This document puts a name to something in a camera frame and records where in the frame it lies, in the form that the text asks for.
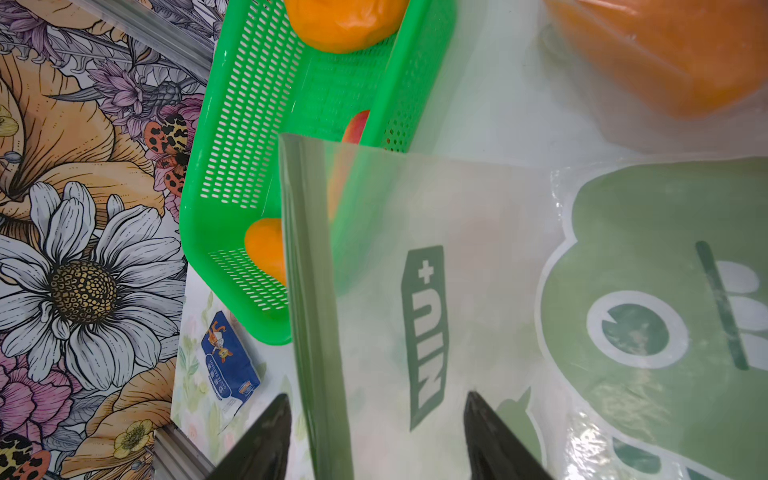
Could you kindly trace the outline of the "red yellow mango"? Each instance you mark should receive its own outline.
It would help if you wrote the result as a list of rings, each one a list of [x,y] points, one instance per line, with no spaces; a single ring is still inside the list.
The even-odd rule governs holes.
[[[356,114],[347,125],[342,137],[344,144],[359,145],[370,111]],[[328,214],[334,220],[342,199],[345,184],[355,161],[356,152],[352,147],[342,147],[336,154],[328,182]]]

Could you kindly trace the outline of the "orange mango bottom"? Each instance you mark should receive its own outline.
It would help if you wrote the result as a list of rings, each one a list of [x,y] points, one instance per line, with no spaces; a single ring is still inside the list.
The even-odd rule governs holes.
[[[256,267],[283,286],[288,285],[280,219],[264,218],[254,222],[246,231],[244,246]]]

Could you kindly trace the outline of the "orange mango top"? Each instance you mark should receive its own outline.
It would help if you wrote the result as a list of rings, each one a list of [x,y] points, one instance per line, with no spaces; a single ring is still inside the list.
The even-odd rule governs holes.
[[[297,36],[326,53],[370,48],[400,28],[408,0],[289,0],[285,9]]]

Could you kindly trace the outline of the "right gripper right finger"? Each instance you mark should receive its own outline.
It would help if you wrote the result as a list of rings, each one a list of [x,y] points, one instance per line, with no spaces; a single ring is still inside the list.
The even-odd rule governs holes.
[[[472,479],[552,480],[477,391],[466,397],[463,425]]]

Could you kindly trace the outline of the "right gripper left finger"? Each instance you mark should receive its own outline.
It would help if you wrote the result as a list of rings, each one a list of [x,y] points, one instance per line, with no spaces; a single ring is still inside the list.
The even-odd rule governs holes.
[[[285,479],[291,429],[292,411],[289,397],[281,393],[206,479]]]

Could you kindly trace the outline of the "blue white small packet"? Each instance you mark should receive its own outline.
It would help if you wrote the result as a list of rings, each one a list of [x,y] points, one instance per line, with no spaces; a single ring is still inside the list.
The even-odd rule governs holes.
[[[201,348],[218,406],[231,420],[260,387],[261,379],[223,311],[213,316],[203,333]]]

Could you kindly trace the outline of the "green plastic basket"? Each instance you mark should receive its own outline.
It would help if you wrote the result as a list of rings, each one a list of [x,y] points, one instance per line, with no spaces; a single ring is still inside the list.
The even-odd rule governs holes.
[[[181,204],[181,239],[193,269],[256,340],[292,339],[291,288],[248,258],[247,229],[283,219],[303,183],[328,185],[342,147],[355,161],[337,220],[382,192],[377,153],[407,151],[454,33],[453,1],[413,1],[398,32],[351,54],[305,45],[281,1],[233,1],[218,42]],[[369,110],[359,145],[350,120]]]

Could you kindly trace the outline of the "clear zip-top bag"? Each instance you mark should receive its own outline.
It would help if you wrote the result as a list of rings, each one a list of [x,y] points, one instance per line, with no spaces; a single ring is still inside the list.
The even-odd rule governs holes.
[[[767,153],[764,1],[547,1],[601,136],[644,154]]]
[[[472,479],[477,391],[552,479],[767,475],[767,162],[384,151],[283,218],[319,479]]]

